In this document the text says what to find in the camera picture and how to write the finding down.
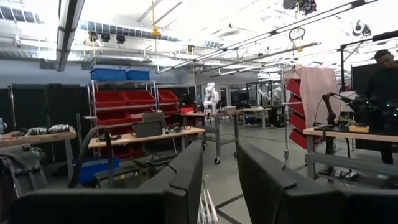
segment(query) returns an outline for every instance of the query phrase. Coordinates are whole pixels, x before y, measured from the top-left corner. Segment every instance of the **blue bin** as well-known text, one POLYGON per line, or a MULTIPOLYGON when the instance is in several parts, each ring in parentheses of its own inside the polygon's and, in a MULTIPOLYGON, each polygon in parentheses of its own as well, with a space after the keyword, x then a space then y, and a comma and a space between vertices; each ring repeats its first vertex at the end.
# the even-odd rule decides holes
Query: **blue bin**
POLYGON ((119 69, 96 68, 91 72, 91 80, 96 81, 121 81, 126 80, 126 71, 119 69))
MULTIPOLYGON (((120 167, 120 160, 117 158, 113 159, 113 169, 120 167)), ((94 180, 95 174, 98 172, 108 170, 108 160, 100 159, 96 161, 84 162, 81 166, 79 181, 81 184, 87 184, 94 180)))
POLYGON ((149 72, 145 71, 135 71, 130 70, 126 72, 126 78, 128 80, 135 80, 135 81, 149 81, 149 72))

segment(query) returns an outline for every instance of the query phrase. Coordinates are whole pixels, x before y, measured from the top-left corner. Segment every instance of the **wire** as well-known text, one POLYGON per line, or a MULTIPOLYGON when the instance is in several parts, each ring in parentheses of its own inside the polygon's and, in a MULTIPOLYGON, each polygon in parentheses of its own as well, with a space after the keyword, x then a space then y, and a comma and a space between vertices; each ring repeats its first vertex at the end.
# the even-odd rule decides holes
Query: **wire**
POLYGON ((319 106, 321 105, 321 102, 322 102, 322 97, 319 100, 319 103, 318 103, 318 106, 317 106, 317 110, 315 111, 315 119, 313 120, 313 123, 317 122, 318 109, 319 109, 319 106))

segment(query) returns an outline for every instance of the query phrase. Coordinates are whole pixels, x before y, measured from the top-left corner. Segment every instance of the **humanoid robot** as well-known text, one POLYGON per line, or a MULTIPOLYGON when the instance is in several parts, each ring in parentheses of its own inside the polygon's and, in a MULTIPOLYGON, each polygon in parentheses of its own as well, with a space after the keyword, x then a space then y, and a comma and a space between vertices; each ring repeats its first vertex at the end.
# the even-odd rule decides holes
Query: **humanoid robot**
POLYGON ((207 83, 207 87, 205 88, 205 100, 203 101, 203 106, 205 108, 205 113, 216 113, 217 112, 217 103, 220 100, 218 96, 218 92, 215 91, 215 83, 207 83))

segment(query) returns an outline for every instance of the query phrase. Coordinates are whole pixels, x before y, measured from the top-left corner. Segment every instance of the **wooden tabletop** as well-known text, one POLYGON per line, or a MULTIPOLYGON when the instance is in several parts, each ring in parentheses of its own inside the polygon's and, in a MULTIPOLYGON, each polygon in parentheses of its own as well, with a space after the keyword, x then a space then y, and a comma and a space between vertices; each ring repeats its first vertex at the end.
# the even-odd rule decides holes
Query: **wooden tabletop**
POLYGON ((239 109, 238 111, 240 112, 263 112, 263 111, 269 111, 271 108, 264 108, 264 109, 259 109, 259 108, 245 108, 245 109, 239 109))
POLYGON ((73 127, 70 127, 69 132, 63 133, 55 133, 55 134, 43 134, 36 136, 19 136, 19 137, 11 137, 13 134, 18 132, 13 131, 11 133, 7 133, 2 135, 2 139, 0 140, 0 148, 8 147, 8 146, 17 146, 23 144, 40 144, 46 142, 55 142, 62 141, 67 139, 74 139, 76 137, 76 131, 73 127))
POLYGON ((187 114, 181 114, 181 116, 204 117, 206 115, 204 113, 187 113, 187 114))
MULTIPOLYGON (((311 136, 322 136, 322 131, 317 131, 314 128, 307 128, 304 130, 304 134, 311 136)), ((338 132, 338 131, 326 131, 326 136, 336 137, 336 138, 349 138, 349 139, 365 139, 372 141, 386 141, 386 142, 398 142, 398 136, 385 136, 379 134, 369 134, 369 133, 348 133, 348 132, 338 132)))
MULTIPOLYGON (((168 138, 175 138, 179 136, 189 135, 189 134, 199 134, 204 133, 205 130, 202 128, 195 128, 195 127, 188 127, 188 129, 182 130, 180 133, 170 133, 170 134, 162 134, 158 136, 151 136, 151 137, 144 137, 144 138, 137 138, 135 135, 132 134, 122 134, 121 138, 115 141, 112 141, 113 146, 120 146, 129 143, 138 143, 138 142, 146 142, 146 141, 156 141, 161 139, 168 139, 168 138)), ((88 148, 96 148, 96 147, 105 147, 106 142, 101 141, 98 142, 98 138, 92 138, 88 148)))

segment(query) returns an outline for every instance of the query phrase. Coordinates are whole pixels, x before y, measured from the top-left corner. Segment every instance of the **workbench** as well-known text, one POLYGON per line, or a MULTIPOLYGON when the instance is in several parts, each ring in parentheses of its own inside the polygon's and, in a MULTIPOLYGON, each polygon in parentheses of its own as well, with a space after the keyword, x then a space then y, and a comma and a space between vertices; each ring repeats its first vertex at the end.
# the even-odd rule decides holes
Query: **workbench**
MULTIPOLYGON (((139 142, 147 142, 147 141, 156 141, 156 140, 161 140, 161 139, 170 139, 170 138, 176 138, 176 137, 181 137, 181 145, 182 145, 182 150, 185 149, 185 136, 189 134, 200 134, 204 133, 205 130, 201 128, 195 128, 195 127, 186 127, 185 129, 181 130, 179 133, 169 133, 169 134, 161 134, 158 136, 150 136, 150 137, 144 137, 144 138, 137 138, 135 134, 122 134, 120 139, 112 141, 113 146, 122 146, 130 143, 139 143, 139 142)), ((98 141, 98 138, 92 138, 90 140, 90 143, 88 144, 88 148, 101 148, 101 147, 106 147, 106 142, 105 141, 98 141)))
POLYGON ((268 118, 268 111, 271 111, 271 108, 264 108, 264 109, 256 109, 256 108, 246 108, 240 109, 239 112, 242 114, 243 117, 243 127, 246 127, 246 119, 245 117, 260 117, 262 120, 262 128, 266 128, 266 119, 268 118))
POLYGON ((56 141, 65 141, 65 152, 67 155, 67 167, 68 167, 68 177, 69 179, 73 175, 73 153, 72 147, 70 145, 70 140, 76 137, 76 131, 73 127, 70 126, 69 132, 55 133, 55 134, 43 134, 43 135, 35 135, 35 136, 16 136, 13 135, 18 134, 18 131, 13 131, 11 133, 7 133, 1 135, 0 139, 0 152, 2 147, 8 146, 18 146, 24 144, 40 144, 47 142, 56 142, 56 141))
POLYGON ((398 136, 388 136, 373 133, 354 133, 348 131, 348 128, 334 128, 331 131, 321 131, 316 130, 319 127, 308 128, 304 130, 304 134, 307 137, 307 151, 305 155, 307 160, 307 172, 308 178, 317 179, 319 177, 324 177, 316 173, 315 163, 326 164, 329 166, 343 167, 353 170, 361 170, 365 172, 372 172, 387 176, 397 176, 398 167, 392 166, 390 164, 377 164, 373 162, 363 161, 360 159, 350 159, 347 157, 340 157, 334 155, 326 155, 315 152, 314 137, 316 136, 326 136, 335 138, 348 138, 348 139, 366 139, 372 141, 386 141, 386 142, 398 142, 398 136))
POLYGON ((214 118, 214 128, 212 127, 206 127, 206 115, 204 113, 188 113, 188 114, 181 114, 183 116, 183 123, 186 125, 187 123, 187 117, 197 117, 202 119, 202 127, 203 129, 206 130, 206 133, 213 133, 215 134, 215 137, 209 137, 206 136, 206 134, 203 135, 203 142, 202 142, 202 148, 205 149, 207 146, 207 141, 209 142, 215 142, 216 143, 216 158, 214 159, 215 164, 219 164, 221 162, 220 159, 220 154, 221 154, 221 146, 225 144, 229 144, 232 142, 235 142, 236 149, 239 146, 239 114, 240 111, 229 111, 227 113, 215 113, 215 114, 209 114, 209 117, 214 118), (234 139, 221 139, 220 136, 220 118, 224 116, 233 116, 234 118, 234 132, 235 132, 235 138, 234 139))

